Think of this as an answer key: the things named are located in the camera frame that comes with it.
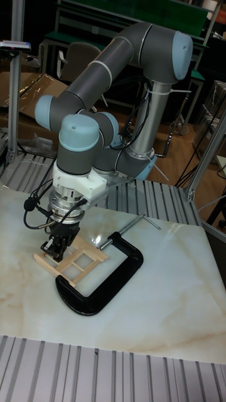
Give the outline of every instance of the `marble surface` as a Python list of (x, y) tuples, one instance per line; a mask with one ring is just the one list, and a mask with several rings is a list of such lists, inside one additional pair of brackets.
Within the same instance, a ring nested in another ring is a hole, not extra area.
[[(33, 259), (47, 235), (23, 225), (25, 199), (0, 185), (0, 334), (226, 363), (226, 292), (201, 227), (153, 219), (158, 231), (140, 221), (123, 237), (144, 264), (98, 315), (81, 317)], [(92, 208), (80, 235), (98, 245), (133, 217)], [(42, 215), (32, 212), (28, 222), (40, 224)], [(104, 252), (109, 260), (77, 287), (84, 295), (124, 259), (113, 246)]]

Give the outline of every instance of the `gray slotted platform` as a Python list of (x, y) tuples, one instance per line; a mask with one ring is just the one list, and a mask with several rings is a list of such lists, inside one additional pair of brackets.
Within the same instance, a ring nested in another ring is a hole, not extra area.
[[(51, 161), (20, 153), (0, 180), (31, 193)], [(202, 225), (182, 189), (160, 183), (134, 180), (97, 206)], [(0, 402), (226, 402), (225, 379), (220, 364), (0, 336)]]
[(226, 365), (0, 337), (0, 402), (223, 402)]
[[(50, 158), (20, 153), (0, 180), (12, 190), (31, 193), (41, 182), (51, 161)], [(195, 205), (185, 200), (182, 189), (147, 180), (134, 180), (112, 188), (107, 200), (101, 200), (97, 206), (130, 214), (145, 212), (152, 218), (202, 226)]]

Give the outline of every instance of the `light blue joint cap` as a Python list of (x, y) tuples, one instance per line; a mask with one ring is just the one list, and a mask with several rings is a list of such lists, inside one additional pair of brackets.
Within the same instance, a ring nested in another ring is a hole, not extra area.
[(172, 49), (173, 71), (177, 80), (185, 78), (191, 62), (192, 51), (192, 38), (177, 31), (173, 38)]
[(119, 136), (119, 123), (117, 122), (116, 118), (111, 113), (108, 112), (100, 112), (100, 113), (105, 114), (109, 118), (113, 127), (113, 138), (110, 145), (113, 147), (121, 145), (122, 141), (120, 140)]
[(113, 116), (113, 114), (108, 113), (108, 112), (100, 112), (100, 113), (105, 114), (109, 118), (109, 120), (112, 124), (112, 127), (113, 127), (113, 139), (114, 139), (114, 137), (119, 134), (119, 123), (117, 122), (117, 120)]
[(51, 130), (50, 127), (50, 106), (52, 102), (52, 95), (43, 95), (38, 99), (35, 106), (35, 120), (36, 122), (47, 130)]
[(144, 168), (144, 170), (141, 171), (140, 174), (138, 174), (138, 176), (135, 177), (135, 178), (136, 178), (137, 180), (145, 180), (145, 179), (148, 177), (148, 175), (149, 175), (151, 169), (153, 168), (153, 166), (154, 166), (156, 160), (157, 160), (157, 156), (154, 155), (153, 158), (152, 158), (152, 160), (150, 161), (150, 163), (149, 163), (149, 164)]
[(69, 114), (59, 132), (60, 144), (73, 152), (84, 152), (93, 148), (99, 140), (99, 124), (83, 114)]

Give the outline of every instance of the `wooden frame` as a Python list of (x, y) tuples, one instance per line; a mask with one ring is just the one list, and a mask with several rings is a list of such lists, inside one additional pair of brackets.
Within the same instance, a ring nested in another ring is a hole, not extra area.
[[(68, 281), (68, 283), (72, 287), (75, 287), (75, 285), (81, 279), (83, 279), (84, 276), (86, 276), (90, 271), (92, 271), (99, 263), (102, 263), (109, 257), (102, 251), (94, 247), (92, 244), (82, 239), (80, 236), (76, 236), (75, 240), (72, 243), (72, 247), (75, 249), (75, 251), (73, 253), (69, 252), (70, 253), (69, 256), (63, 258), (60, 263), (56, 262), (49, 254), (45, 252), (42, 252), (41, 254), (34, 254), (34, 258), (36, 259), (39, 265), (45, 268), (53, 276), (57, 277), (58, 275), (61, 275)], [(83, 254), (92, 260), (92, 262), (86, 268), (81, 268), (76, 263), (76, 260)], [(51, 262), (55, 263), (56, 267), (53, 267), (46, 259), (49, 259)], [(81, 273), (77, 275), (74, 280), (70, 280), (63, 274), (66, 268), (68, 268), (71, 265), (73, 265), (74, 267), (76, 267), (81, 271)]]

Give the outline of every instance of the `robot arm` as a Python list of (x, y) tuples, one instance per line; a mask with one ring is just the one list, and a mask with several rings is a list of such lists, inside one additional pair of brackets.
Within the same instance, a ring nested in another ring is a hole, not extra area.
[[(54, 190), (50, 195), (51, 218), (56, 224), (51, 226), (49, 242), (42, 246), (55, 259), (62, 258), (79, 230), (78, 223), (84, 214), (79, 200), (82, 197), (91, 200), (105, 192), (104, 175), (119, 171), (142, 180), (147, 177), (171, 86), (185, 77), (191, 54), (189, 36), (138, 23), (118, 34), (58, 98), (45, 95), (39, 99), (36, 121), (58, 132), (60, 143), (53, 169)], [(92, 114), (89, 109), (129, 62), (143, 68), (148, 84), (151, 83), (151, 102), (148, 89), (130, 145), (110, 148), (118, 134), (116, 119), (109, 113)]]

